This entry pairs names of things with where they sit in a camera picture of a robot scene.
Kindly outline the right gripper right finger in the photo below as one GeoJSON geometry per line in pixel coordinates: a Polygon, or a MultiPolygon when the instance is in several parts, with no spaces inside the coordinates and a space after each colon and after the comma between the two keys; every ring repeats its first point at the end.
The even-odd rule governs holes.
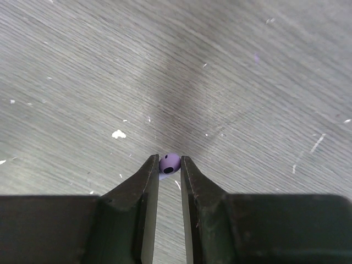
{"type": "Polygon", "coordinates": [[[187,263],[351,263],[351,201],[230,194],[181,158],[187,263]]]}

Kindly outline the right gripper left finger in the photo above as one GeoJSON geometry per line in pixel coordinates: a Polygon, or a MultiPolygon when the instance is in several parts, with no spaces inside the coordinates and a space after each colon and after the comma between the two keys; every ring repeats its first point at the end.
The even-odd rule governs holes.
{"type": "Polygon", "coordinates": [[[159,156],[102,196],[1,196],[1,263],[151,263],[159,156]]]}

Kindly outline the purple earbud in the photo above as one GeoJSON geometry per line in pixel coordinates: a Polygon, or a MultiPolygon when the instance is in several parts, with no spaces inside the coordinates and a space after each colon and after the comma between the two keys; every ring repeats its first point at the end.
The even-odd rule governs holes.
{"type": "Polygon", "coordinates": [[[174,174],[180,169],[181,158],[176,153],[168,153],[159,161],[159,180],[174,174]]]}

